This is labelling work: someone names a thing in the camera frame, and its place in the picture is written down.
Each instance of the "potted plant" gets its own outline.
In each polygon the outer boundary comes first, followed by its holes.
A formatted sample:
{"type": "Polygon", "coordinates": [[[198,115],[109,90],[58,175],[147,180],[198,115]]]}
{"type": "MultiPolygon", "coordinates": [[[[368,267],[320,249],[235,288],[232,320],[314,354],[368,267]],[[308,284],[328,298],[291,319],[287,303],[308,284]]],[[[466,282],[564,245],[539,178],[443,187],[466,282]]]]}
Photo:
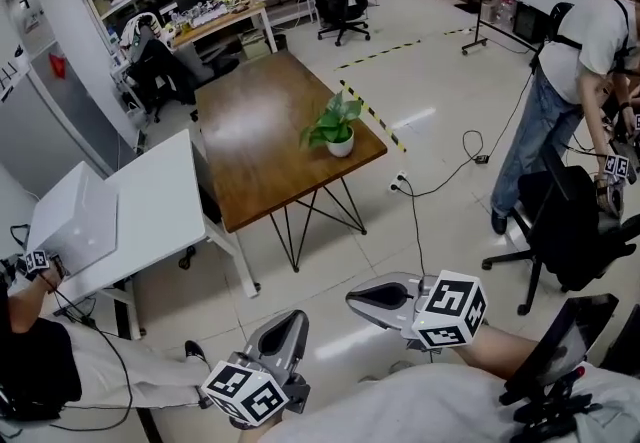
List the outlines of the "potted plant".
{"type": "Polygon", "coordinates": [[[300,145],[309,148],[327,145],[335,157],[346,157],[353,150],[354,133],[351,122],[360,116],[362,107],[358,100],[345,102],[342,91],[335,95],[316,122],[300,134],[300,145]]]}

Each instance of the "electrical outlet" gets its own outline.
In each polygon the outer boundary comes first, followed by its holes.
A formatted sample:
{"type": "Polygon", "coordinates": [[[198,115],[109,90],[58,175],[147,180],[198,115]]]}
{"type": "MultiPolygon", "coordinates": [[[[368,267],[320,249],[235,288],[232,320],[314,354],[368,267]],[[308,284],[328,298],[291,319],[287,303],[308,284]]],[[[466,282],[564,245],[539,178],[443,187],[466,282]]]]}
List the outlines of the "electrical outlet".
{"type": "Polygon", "coordinates": [[[398,177],[401,176],[403,178],[408,178],[407,173],[404,171],[398,171],[391,180],[389,184],[389,192],[398,192],[398,188],[402,185],[402,180],[399,180],[398,177]]]}

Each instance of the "yellow and black caution tape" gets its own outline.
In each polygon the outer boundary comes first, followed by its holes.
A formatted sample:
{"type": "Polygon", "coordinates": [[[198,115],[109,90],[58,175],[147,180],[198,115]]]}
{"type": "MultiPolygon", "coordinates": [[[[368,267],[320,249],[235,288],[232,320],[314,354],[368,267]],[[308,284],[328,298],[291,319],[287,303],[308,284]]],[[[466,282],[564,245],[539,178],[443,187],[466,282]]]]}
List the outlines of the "yellow and black caution tape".
{"type": "Polygon", "coordinates": [[[403,43],[402,45],[398,45],[397,47],[390,48],[389,50],[383,50],[382,52],[378,52],[377,54],[368,55],[364,59],[358,59],[357,61],[353,61],[352,63],[347,63],[347,64],[343,64],[342,66],[338,66],[333,71],[344,70],[345,68],[348,68],[349,66],[355,66],[356,64],[363,63],[365,61],[368,61],[369,59],[373,59],[374,57],[379,57],[381,55],[388,54],[389,52],[392,52],[393,50],[400,50],[401,48],[411,47],[413,45],[417,45],[420,42],[421,42],[421,40],[412,41],[411,43],[403,43]]]}
{"type": "Polygon", "coordinates": [[[391,140],[395,143],[395,145],[396,145],[398,148],[400,148],[400,150],[401,150],[401,151],[403,151],[403,152],[405,152],[405,153],[406,153],[407,149],[405,148],[404,144],[402,144],[402,143],[400,142],[400,140],[398,139],[398,137],[396,136],[396,134],[394,134],[394,133],[393,133],[393,130],[391,130],[391,129],[387,126],[387,124],[386,124],[384,121],[382,121],[382,120],[380,119],[380,116],[378,116],[378,115],[376,114],[376,111],[374,111],[371,107],[369,107],[369,105],[367,105],[367,102],[365,102],[365,101],[362,99],[362,97],[361,97],[358,93],[356,93],[356,92],[353,90],[353,88],[352,88],[349,84],[347,84],[344,80],[341,80],[341,81],[340,81],[340,84],[342,84],[342,86],[343,86],[343,87],[344,87],[344,88],[349,92],[349,94],[350,94],[351,96],[353,96],[356,100],[358,100],[358,101],[362,104],[362,107],[363,107],[363,108],[364,108],[364,109],[365,109],[369,114],[371,114],[371,115],[373,116],[373,119],[375,119],[375,120],[380,124],[380,126],[384,129],[384,131],[385,131],[387,134],[389,134],[389,137],[391,137],[391,140]]]}
{"type": "Polygon", "coordinates": [[[456,34],[458,32],[464,32],[464,31],[473,31],[475,29],[475,27],[465,27],[464,29],[457,29],[455,31],[447,31],[444,33],[445,36],[448,36],[449,34],[456,34]]]}

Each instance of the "white t-shirt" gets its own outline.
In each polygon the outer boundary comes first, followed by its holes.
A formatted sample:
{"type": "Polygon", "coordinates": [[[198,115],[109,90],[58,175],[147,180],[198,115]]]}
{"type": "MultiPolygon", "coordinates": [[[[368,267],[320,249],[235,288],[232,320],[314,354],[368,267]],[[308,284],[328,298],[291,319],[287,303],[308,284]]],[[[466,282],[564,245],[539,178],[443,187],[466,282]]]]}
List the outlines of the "white t-shirt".
{"type": "Polygon", "coordinates": [[[565,15],[558,34],[582,44],[582,50],[551,42],[540,53],[540,66],[547,79],[567,102],[579,104],[578,77],[582,67],[606,77],[614,66],[614,55],[627,47],[636,47],[626,58],[626,68],[635,70],[640,62],[635,3],[620,0],[627,9],[629,27],[615,0],[586,0],[576,4],[565,15]]]}
{"type": "MultiPolygon", "coordinates": [[[[554,443],[637,441],[640,381],[584,366],[574,394],[592,393],[603,408],[577,415],[578,430],[554,443]]],[[[502,406],[504,381],[475,368],[423,365],[369,384],[321,411],[291,415],[260,443],[495,443],[523,427],[513,413],[524,403],[502,406]]]]}

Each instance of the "black shirt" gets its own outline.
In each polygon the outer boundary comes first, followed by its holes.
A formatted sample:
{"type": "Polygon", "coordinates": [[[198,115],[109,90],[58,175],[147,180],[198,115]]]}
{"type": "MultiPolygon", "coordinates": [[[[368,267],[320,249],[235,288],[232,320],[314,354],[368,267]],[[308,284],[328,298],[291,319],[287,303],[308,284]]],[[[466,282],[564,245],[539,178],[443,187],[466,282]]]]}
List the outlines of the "black shirt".
{"type": "Polygon", "coordinates": [[[61,407],[82,395],[62,324],[38,319],[24,334],[11,331],[7,286],[0,279],[0,385],[13,398],[61,407]]]}

